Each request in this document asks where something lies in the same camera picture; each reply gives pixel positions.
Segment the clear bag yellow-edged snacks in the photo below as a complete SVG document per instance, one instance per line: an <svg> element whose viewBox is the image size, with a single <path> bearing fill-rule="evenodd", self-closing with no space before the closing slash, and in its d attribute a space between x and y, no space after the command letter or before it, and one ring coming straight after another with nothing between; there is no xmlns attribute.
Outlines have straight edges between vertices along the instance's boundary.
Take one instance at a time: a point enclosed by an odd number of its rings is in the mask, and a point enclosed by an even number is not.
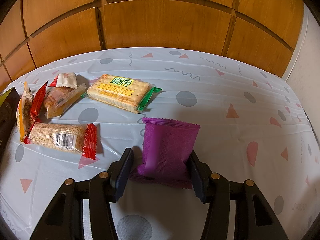
<svg viewBox="0 0 320 240"><path fill-rule="evenodd" d="M18 103L16 112L17 129L20 134L20 142L25 140L31 129L30 110L33 104L34 95L28 86L27 81L24 82L24 90Z"/></svg>

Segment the purple snack packet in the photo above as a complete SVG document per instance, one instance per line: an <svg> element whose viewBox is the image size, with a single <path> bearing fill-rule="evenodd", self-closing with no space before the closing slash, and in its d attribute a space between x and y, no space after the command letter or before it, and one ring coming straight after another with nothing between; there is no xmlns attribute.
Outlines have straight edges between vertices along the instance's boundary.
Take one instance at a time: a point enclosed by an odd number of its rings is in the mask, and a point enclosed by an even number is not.
<svg viewBox="0 0 320 240"><path fill-rule="evenodd" d="M179 120L144 117L142 163L130 174L139 183L191 189L186 161L193 151L200 125Z"/></svg>

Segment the clear layered cake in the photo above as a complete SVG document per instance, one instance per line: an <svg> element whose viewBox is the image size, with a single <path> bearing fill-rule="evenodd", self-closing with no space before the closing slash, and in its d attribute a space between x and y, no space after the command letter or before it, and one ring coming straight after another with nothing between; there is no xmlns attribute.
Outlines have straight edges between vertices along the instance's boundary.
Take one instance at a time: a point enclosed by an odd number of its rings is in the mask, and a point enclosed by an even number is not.
<svg viewBox="0 0 320 240"><path fill-rule="evenodd" d="M61 116L75 103L86 91L85 83L77 88L54 87L51 89L43 101L43 106L47 110L45 116L47 119Z"/></svg>

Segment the Weidan cracker pack green ends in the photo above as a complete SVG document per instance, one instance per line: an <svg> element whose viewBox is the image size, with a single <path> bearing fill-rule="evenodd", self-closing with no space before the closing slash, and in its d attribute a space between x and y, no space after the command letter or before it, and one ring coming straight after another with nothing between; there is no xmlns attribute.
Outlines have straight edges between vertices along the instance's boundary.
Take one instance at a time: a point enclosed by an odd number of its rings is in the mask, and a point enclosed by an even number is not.
<svg viewBox="0 0 320 240"><path fill-rule="evenodd" d="M142 113L153 94L161 92L148 82L104 74L86 91L85 96L132 113Z"/></svg>

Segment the gold metal tin box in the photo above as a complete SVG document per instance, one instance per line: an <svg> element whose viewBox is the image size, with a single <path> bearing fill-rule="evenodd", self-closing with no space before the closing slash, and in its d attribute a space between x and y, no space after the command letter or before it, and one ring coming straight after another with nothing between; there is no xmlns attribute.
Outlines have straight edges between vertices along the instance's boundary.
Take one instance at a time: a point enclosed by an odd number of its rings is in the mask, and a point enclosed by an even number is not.
<svg viewBox="0 0 320 240"><path fill-rule="evenodd" d="M16 111L20 101L20 96L15 87L7 90L1 95L0 107L0 154L1 158L8 143L10 134L16 123Z"/></svg>

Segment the small red patterned candy packet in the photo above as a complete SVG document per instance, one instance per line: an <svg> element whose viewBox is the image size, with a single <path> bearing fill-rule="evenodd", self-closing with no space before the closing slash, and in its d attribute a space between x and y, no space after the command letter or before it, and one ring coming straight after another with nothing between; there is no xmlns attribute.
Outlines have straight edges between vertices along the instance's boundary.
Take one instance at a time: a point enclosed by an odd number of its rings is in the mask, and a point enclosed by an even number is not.
<svg viewBox="0 0 320 240"><path fill-rule="evenodd" d="M40 114L40 110L44 101L44 97L46 96L46 88L48 81L41 86L41 88L36 92L31 109L30 109L30 122L33 125L38 116Z"/></svg>

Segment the red white Kiss snack packet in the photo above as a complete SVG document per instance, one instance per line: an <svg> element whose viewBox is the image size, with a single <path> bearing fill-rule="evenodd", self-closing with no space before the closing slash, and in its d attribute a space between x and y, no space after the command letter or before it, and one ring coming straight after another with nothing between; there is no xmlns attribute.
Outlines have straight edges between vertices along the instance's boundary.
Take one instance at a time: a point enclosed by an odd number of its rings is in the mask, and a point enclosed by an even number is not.
<svg viewBox="0 0 320 240"><path fill-rule="evenodd" d="M76 75L75 73L60 73L54 78L49 86L77 89Z"/></svg>

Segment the sesame bar red-end wrapper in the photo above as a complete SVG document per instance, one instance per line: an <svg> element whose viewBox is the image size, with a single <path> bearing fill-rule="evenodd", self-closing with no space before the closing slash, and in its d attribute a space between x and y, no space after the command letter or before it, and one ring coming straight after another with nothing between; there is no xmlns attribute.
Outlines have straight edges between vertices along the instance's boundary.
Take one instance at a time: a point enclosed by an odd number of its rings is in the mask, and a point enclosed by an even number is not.
<svg viewBox="0 0 320 240"><path fill-rule="evenodd" d="M24 143L80 154L94 160L97 153L97 127L94 124L66 125L37 122Z"/></svg>

